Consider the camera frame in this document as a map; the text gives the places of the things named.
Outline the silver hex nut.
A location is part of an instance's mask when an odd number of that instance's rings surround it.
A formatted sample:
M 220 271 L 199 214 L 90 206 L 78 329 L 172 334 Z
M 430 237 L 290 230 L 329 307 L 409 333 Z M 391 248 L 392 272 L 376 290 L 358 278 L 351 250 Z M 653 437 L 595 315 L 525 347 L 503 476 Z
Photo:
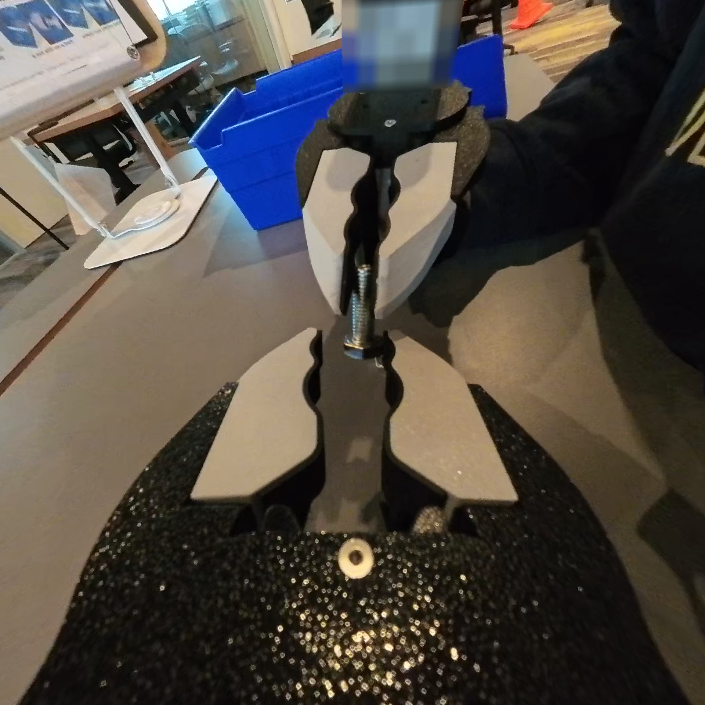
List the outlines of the silver hex nut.
M 371 340 L 359 340 L 347 336 L 343 341 L 344 353 L 352 359 L 377 359 L 384 355 L 385 347 L 386 344 L 381 337 L 375 337 Z

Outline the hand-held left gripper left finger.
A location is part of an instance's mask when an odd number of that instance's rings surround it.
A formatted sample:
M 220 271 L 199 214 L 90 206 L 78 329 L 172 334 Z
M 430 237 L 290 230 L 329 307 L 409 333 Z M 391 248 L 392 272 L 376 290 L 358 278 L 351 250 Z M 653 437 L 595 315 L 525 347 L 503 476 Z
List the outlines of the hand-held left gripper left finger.
M 322 331 L 310 327 L 242 375 L 192 501 L 310 508 L 326 475 L 321 367 Z

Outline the blue plastic bin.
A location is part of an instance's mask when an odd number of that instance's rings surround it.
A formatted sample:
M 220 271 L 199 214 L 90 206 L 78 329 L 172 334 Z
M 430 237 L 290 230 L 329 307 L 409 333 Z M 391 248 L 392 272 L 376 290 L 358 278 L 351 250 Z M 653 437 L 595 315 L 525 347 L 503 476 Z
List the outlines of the blue plastic bin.
M 295 161 L 318 120 L 344 93 L 436 89 L 458 81 L 484 118 L 507 111 L 503 44 L 474 40 L 445 57 L 412 63 L 400 54 L 354 61 L 338 50 L 233 90 L 192 143 L 250 226 L 261 231 L 303 218 Z

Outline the black office chair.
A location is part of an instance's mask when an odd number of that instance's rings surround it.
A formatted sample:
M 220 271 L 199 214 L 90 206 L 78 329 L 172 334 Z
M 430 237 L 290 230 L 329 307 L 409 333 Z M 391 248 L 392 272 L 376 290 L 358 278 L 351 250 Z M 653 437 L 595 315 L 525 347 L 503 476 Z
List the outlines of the black office chair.
M 72 132 L 64 137 L 62 150 L 72 162 L 90 154 L 98 167 L 108 174 L 121 198 L 136 190 L 137 186 L 120 167 L 122 161 L 135 156 L 136 143 L 113 122 L 104 120 Z

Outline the clear acrylic leaflet holder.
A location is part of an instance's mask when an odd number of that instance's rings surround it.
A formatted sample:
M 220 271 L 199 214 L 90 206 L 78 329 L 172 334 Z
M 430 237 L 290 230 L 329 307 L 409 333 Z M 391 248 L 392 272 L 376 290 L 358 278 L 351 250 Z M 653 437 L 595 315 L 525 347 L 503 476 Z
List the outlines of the clear acrylic leaflet holder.
M 105 170 L 92 166 L 57 163 L 55 175 L 63 188 L 96 220 L 103 220 L 115 208 L 113 184 Z

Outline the white sign stand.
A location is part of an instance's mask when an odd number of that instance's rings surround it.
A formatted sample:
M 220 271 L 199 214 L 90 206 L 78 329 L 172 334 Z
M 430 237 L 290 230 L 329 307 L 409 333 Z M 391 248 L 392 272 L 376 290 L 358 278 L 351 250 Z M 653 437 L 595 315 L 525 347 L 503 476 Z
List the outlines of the white sign stand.
M 160 152 L 157 144 L 155 143 L 152 135 L 147 129 L 147 126 L 143 123 L 142 119 L 139 117 L 135 107 L 133 104 L 129 101 L 126 91 L 123 87 L 115 87 L 114 88 L 114 94 L 115 96 L 119 99 L 119 101 L 123 104 L 124 109 L 126 113 L 128 114 L 128 117 L 131 119 L 135 129 L 145 142 L 149 153 L 152 155 L 154 160 L 156 161 L 157 165 L 159 166 L 160 171 L 162 172 L 164 181 L 166 182 L 168 186 L 168 191 L 169 191 L 169 196 L 162 197 L 161 200 L 163 199 L 169 199 L 169 198 L 179 198 L 181 197 L 181 186 L 179 185 L 178 181 L 176 180 L 176 177 L 174 176 L 171 168 L 169 167 L 168 163 L 163 157 L 163 154 Z M 80 216 L 84 218 L 84 220 L 91 225 L 94 229 L 96 229 L 99 234 L 101 234 L 104 238 L 108 238 L 110 240 L 116 240 L 119 238 L 122 238 L 123 236 L 127 235 L 132 235 L 136 233 L 141 233 L 145 230 L 142 231 L 134 231 L 130 230 L 130 225 L 128 222 L 128 226 L 126 229 L 123 229 L 122 231 L 118 233 L 114 233 L 110 231 L 101 221 L 98 221 L 89 213 L 82 205 L 72 196 L 72 194 L 69 193 L 65 188 L 63 188 L 62 184 L 60 184 L 57 179 L 48 171 L 46 168 L 41 164 L 39 160 L 35 156 L 32 155 L 31 151 L 29 148 L 24 145 L 23 142 L 21 142 L 18 138 L 12 136 L 10 137 L 11 143 L 20 151 L 20 153 L 39 171 L 39 173 L 49 182 L 49 184 L 62 196 L 64 199 L 68 202 L 69 205 L 71 205 L 76 212 Z

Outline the orange cone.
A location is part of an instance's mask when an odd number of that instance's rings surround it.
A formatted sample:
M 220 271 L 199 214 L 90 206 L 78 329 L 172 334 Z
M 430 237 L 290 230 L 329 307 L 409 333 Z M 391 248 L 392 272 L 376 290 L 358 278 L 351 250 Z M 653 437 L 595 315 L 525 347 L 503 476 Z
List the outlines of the orange cone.
M 550 1 L 518 1 L 517 16 L 511 21 L 510 29 L 514 31 L 527 30 L 542 20 L 552 8 L 553 4 Z

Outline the printed sign board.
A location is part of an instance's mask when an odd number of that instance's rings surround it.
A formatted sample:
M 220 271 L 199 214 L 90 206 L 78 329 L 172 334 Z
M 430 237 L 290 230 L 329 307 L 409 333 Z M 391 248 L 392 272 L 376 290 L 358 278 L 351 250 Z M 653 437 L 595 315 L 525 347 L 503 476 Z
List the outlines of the printed sign board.
M 1 139 L 124 86 L 165 55 L 148 1 L 2 1 Z

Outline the white round disc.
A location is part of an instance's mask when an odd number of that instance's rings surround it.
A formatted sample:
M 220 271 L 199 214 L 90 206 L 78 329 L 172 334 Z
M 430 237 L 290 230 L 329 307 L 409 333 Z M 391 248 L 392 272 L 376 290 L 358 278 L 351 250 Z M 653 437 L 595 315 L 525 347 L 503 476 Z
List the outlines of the white round disc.
M 130 230 L 142 231 L 159 225 L 174 215 L 180 207 L 179 198 L 141 202 L 134 215 L 129 216 Z

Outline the wooden desk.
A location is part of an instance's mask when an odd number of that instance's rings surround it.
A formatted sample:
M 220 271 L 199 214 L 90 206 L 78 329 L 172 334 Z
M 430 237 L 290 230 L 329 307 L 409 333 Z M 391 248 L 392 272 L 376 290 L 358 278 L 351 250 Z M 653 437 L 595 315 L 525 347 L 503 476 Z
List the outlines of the wooden desk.
M 156 72 L 155 78 L 135 80 L 126 87 L 129 101 L 135 105 L 141 104 L 154 93 L 171 89 L 182 76 L 195 71 L 201 60 L 200 56 L 192 57 L 187 61 Z M 115 94 L 110 93 L 26 129 L 27 137 L 25 139 L 32 140 L 37 144 L 48 142 L 101 121 L 120 117 L 125 113 L 123 104 Z

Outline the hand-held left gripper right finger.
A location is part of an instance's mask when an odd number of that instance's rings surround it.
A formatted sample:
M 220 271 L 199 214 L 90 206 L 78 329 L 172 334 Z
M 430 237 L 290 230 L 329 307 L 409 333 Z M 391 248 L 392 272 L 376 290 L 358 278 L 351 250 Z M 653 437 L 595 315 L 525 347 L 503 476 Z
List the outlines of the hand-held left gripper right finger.
M 385 449 L 393 466 L 448 507 L 512 506 L 517 491 L 467 382 L 442 357 L 394 333 Z

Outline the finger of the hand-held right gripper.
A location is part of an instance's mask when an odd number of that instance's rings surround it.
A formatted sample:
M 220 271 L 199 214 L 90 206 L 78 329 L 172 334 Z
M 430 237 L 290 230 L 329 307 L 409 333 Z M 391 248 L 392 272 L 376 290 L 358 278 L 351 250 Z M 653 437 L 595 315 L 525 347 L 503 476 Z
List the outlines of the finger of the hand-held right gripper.
M 370 155 L 349 147 L 322 151 L 303 205 L 310 262 L 323 296 L 336 315 L 346 315 L 352 268 L 360 245 L 377 268 L 377 187 Z
M 377 254 L 375 318 L 406 301 L 447 241 L 455 220 L 451 198 L 455 143 L 429 143 L 399 156 L 399 194 Z

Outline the person's right forearm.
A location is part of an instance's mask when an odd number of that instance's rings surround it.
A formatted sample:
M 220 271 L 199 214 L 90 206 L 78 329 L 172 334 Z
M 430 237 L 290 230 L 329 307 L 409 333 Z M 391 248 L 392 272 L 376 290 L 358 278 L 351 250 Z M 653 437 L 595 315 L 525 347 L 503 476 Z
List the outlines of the person's right forearm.
M 489 121 L 471 210 L 443 256 L 598 228 L 617 195 L 678 40 L 659 38 L 654 1 L 613 1 L 609 45 L 572 69 L 521 120 Z

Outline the silver threaded bolt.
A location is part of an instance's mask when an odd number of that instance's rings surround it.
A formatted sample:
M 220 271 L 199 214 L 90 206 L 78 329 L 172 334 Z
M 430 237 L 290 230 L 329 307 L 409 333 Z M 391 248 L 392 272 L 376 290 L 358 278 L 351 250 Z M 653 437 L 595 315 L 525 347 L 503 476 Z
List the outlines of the silver threaded bolt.
M 376 276 L 396 191 L 391 168 L 374 162 L 352 190 L 353 212 L 344 230 L 340 309 L 350 321 L 346 336 L 354 339 L 381 337 L 375 331 Z

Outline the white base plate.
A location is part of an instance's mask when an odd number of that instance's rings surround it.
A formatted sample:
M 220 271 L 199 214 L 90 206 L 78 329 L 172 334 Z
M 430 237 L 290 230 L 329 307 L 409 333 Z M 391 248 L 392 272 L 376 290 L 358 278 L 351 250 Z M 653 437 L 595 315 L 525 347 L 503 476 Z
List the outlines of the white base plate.
M 160 252 L 175 245 L 188 233 L 217 181 L 215 174 L 207 169 L 199 178 L 180 185 L 181 205 L 166 223 L 116 240 L 103 238 L 97 248 L 84 261 L 84 268 L 88 270 L 99 269 L 146 254 Z M 163 189 L 142 198 L 136 205 L 130 207 L 126 216 L 118 224 L 109 228 L 110 231 L 118 233 L 126 229 L 128 216 L 135 214 L 137 205 L 141 201 L 153 202 L 169 195 L 168 189 Z

